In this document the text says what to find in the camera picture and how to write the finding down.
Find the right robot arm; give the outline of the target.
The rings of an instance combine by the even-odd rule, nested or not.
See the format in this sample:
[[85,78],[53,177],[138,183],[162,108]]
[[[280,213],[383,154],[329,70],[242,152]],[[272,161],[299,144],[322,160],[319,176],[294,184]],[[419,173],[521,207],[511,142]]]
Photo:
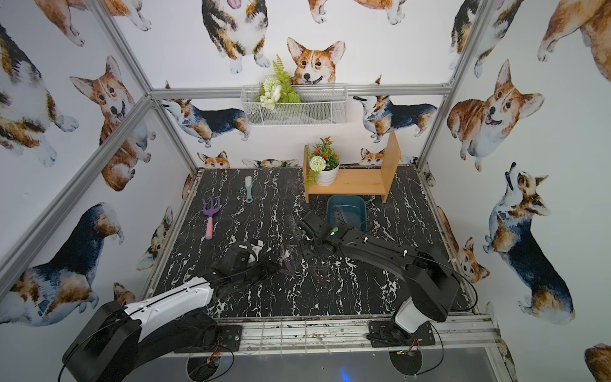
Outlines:
[[389,272],[407,285],[408,299],[394,314],[396,326],[413,334],[426,322],[445,322],[460,289],[458,272],[435,247],[423,251],[361,232],[345,223],[327,224],[313,212],[298,226],[304,252],[343,256]]

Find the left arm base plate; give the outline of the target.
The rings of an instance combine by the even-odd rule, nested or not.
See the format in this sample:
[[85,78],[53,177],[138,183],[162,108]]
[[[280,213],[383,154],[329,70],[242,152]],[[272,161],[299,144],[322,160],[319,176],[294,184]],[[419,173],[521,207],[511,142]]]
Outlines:
[[208,328],[197,334],[188,345],[183,345],[175,353],[211,353],[213,350],[229,349],[236,352],[240,349],[243,326],[221,325]]

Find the clear straight stencil ruler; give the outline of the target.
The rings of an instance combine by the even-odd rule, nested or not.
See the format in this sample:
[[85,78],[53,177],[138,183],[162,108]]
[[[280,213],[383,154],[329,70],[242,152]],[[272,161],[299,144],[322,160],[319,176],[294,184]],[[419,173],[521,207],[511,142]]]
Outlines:
[[345,223],[358,228],[361,224],[359,210],[351,205],[336,205],[332,208],[332,217],[336,224]]

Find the teal plastic storage box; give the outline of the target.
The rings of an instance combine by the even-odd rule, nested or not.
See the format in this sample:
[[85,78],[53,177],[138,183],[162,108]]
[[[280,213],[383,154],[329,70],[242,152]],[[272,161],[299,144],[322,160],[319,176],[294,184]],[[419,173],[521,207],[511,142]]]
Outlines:
[[345,223],[361,232],[367,232],[367,205],[362,197],[355,195],[333,195],[327,202],[326,223],[336,226]]

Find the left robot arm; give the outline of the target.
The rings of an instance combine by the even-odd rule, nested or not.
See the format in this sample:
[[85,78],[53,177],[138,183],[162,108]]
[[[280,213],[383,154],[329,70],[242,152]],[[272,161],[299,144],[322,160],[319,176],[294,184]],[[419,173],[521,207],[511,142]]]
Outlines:
[[281,269],[260,244],[238,242],[226,256],[170,291],[124,306],[104,304],[62,358],[77,381],[121,381],[138,367],[177,350],[216,352],[224,340],[204,308]]

